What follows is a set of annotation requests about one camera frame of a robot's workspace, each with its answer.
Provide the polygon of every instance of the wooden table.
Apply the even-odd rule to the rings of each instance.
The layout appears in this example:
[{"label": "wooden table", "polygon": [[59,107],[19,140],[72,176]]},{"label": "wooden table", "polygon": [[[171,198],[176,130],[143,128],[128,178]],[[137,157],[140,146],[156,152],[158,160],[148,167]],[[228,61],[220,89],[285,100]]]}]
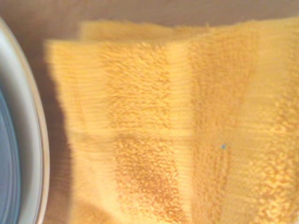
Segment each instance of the wooden table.
[{"label": "wooden table", "polygon": [[45,224],[67,223],[71,201],[71,149],[55,84],[43,60],[43,42],[74,38],[82,20],[149,21],[163,25],[220,25],[299,15],[297,0],[0,0],[0,16],[23,48],[45,110],[51,176]]}]

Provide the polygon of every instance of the towel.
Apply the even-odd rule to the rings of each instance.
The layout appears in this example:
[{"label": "towel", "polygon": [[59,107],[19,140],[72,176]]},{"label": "towel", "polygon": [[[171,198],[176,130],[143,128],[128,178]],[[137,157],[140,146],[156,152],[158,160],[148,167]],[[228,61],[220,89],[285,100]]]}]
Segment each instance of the towel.
[{"label": "towel", "polygon": [[299,211],[299,18],[88,21],[50,40],[72,224],[290,224]]}]

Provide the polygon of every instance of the bowl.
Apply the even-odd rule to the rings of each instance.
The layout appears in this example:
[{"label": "bowl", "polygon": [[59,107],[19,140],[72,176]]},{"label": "bowl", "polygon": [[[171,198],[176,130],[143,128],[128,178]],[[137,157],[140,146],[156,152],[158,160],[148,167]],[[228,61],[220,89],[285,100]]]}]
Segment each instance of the bowl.
[{"label": "bowl", "polygon": [[0,89],[10,110],[19,146],[21,206],[18,223],[42,224],[50,180],[47,126],[26,57],[1,18]]}]

